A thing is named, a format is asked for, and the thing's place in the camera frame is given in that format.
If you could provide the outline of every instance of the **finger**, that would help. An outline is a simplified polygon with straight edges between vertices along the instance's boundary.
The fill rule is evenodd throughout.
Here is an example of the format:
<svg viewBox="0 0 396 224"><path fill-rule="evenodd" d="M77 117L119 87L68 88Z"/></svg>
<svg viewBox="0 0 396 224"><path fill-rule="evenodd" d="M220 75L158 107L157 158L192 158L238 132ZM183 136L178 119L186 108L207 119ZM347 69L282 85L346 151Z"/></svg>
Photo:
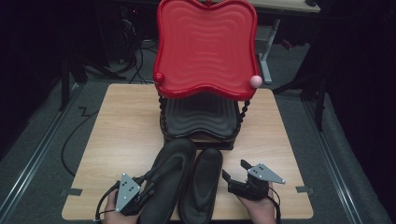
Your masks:
<svg viewBox="0 0 396 224"><path fill-rule="evenodd" d="M111 210L116 208L116 193L118 189L114 189L107 195L106 210Z"/></svg>

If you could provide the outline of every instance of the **metal bracket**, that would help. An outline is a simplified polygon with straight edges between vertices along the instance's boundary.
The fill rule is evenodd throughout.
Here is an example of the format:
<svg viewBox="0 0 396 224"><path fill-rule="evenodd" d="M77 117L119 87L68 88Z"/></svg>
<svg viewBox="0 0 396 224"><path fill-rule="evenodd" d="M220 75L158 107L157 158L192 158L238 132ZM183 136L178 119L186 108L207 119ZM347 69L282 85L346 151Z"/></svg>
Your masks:
<svg viewBox="0 0 396 224"><path fill-rule="evenodd" d="M286 184L286 181L279 175L274 173L270 168L266 167L263 163L259 163L249 169L247 173L256 177L259 180L271 181L278 184Z"/></svg>
<svg viewBox="0 0 396 224"><path fill-rule="evenodd" d="M127 174L122 174L117 196L116 212L120 212L140 192L140 186Z"/></svg>

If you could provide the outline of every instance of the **table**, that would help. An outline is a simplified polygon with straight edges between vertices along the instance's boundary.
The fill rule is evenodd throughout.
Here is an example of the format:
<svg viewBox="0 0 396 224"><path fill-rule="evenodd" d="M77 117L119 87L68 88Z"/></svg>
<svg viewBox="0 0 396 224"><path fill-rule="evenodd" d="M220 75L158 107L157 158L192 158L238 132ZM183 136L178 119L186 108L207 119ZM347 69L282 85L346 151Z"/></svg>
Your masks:
<svg viewBox="0 0 396 224"><path fill-rule="evenodd" d="M266 8L275 10L287 10L287 11L297 11L299 13L316 13L320 12L318 6L310 7L304 0L249 0L251 5L255 8ZM256 39L264 41L265 45L262 49L262 53L259 53L259 62L262 69L262 76L264 78L265 84L272 84L271 73L268 68L267 57L270 52L271 46L274 42L276 36L277 28L280 23L280 19L276 19L274 24L270 27L269 33L267 34L262 30L258 29L258 35Z"/></svg>
<svg viewBox="0 0 396 224"><path fill-rule="evenodd" d="M270 9L291 10L300 12L320 12L320 7L310 7L304 0L248 0L254 7L263 7ZM118 2L127 4L137 4L142 6L157 6L160 0L107 0L107 2Z"/></svg>
<svg viewBox="0 0 396 224"><path fill-rule="evenodd" d="M82 192L79 196L68 195L64 219L93 219L100 198L122 173L140 176L150 169L163 146L159 106L153 85L109 86L71 187ZM223 150L222 154L223 169L232 179L247 178L240 166L244 159L252 165L263 162L286 180L285 185L274 184L281 199L282 218L313 216L307 194L296 190L304 182L270 90L257 90L234 149ZM178 220L177 212L172 219ZM245 207L227 191L222 178L212 219L248 219Z"/></svg>

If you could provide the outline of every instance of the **red plastic lid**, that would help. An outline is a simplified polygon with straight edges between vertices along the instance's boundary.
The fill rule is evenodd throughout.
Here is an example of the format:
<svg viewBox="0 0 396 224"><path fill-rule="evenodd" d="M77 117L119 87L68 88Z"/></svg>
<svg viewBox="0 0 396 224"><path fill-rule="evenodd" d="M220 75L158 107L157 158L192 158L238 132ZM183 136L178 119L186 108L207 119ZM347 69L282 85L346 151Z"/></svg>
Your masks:
<svg viewBox="0 0 396 224"><path fill-rule="evenodd" d="M250 79L259 74L257 16L248 1L162 0L157 20L153 79L160 95L182 98L211 91L237 101L253 96Z"/></svg>

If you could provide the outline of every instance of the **hand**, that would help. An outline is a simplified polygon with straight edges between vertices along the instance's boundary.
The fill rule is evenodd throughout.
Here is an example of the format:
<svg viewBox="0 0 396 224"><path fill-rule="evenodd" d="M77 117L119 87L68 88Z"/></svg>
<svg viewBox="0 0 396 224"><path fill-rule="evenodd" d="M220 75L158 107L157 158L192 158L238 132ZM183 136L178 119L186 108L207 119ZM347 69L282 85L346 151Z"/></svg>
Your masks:
<svg viewBox="0 0 396 224"><path fill-rule="evenodd" d="M274 193L271 189L268 190L268 196L274 198ZM254 224L275 224L275 206L267 198L260 201L251 201L246 198L237 196L239 201L246 207L248 215Z"/></svg>
<svg viewBox="0 0 396 224"><path fill-rule="evenodd" d="M107 204L105 207L105 211L114 210L116 208L116 192L118 190L115 189L111 191L111 193L107 196ZM105 213L105 223L106 224L136 224L137 216L129 216L118 213L118 212L106 212Z"/></svg>

